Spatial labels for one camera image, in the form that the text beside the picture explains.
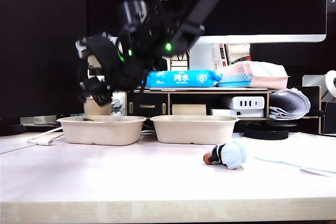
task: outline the black wall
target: black wall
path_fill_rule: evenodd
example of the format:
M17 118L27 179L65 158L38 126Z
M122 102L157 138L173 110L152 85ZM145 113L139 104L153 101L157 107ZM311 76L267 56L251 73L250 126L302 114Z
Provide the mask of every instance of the black wall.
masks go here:
M82 111L86 0L0 0L0 118Z

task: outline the paper roll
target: paper roll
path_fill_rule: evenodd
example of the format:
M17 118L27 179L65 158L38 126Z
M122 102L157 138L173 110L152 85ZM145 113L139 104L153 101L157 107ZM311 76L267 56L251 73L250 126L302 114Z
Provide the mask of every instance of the paper roll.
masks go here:
M336 78L336 71L335 70L330 70L326 74L326 86L329 91L329 93L336 98L336 87L334 80Z

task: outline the pulp container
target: pulp container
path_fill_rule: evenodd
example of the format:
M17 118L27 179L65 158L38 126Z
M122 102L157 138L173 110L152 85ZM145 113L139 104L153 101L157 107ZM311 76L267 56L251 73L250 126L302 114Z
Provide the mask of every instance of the pulp container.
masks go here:
M145 120L143 116L81 115L57 121L68 143L128 145L139 139Z
M162 143L225 144L231 141L233 116L160 115L151 118L157 139Z

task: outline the power strip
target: power strip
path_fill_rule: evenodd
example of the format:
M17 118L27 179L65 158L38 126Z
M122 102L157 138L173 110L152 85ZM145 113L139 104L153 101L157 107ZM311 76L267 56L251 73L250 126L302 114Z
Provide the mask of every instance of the power strip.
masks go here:
M223 104L232 110L262 110L264 97L224 97Z

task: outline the white paper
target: white paper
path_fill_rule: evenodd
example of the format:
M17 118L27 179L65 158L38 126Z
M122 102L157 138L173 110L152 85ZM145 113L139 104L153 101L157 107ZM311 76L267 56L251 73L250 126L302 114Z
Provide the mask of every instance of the white paper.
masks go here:
M275 120L295 120L310 110L309 99L296 88L283 89L269 96L269 117Z
M249 156L287 164L324 176L336 176L336 138L295 133L285 140L238 139Z

